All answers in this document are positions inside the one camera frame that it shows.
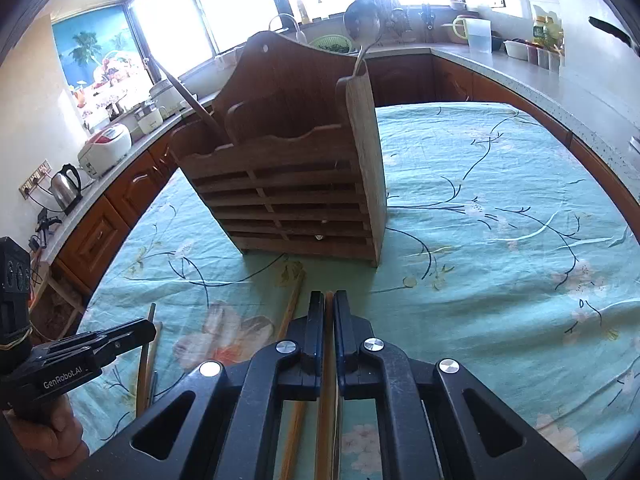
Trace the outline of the person's left hand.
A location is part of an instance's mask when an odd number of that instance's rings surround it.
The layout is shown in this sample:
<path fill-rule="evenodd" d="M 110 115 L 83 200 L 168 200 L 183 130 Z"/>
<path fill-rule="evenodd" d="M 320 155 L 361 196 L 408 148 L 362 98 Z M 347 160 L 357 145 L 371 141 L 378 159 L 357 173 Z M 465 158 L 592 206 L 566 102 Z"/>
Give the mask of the person's left hand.
<path fill-rule="evenodd" d="M 29 461 L 43 478 L 66 479 L 90 455 L 82 438 L 84 427 L 75 416 L 67 394 L 43 409 L 47 414 L 44 424 L 19 418 L 14 411 L 6 411 L 3 415 Z"/>

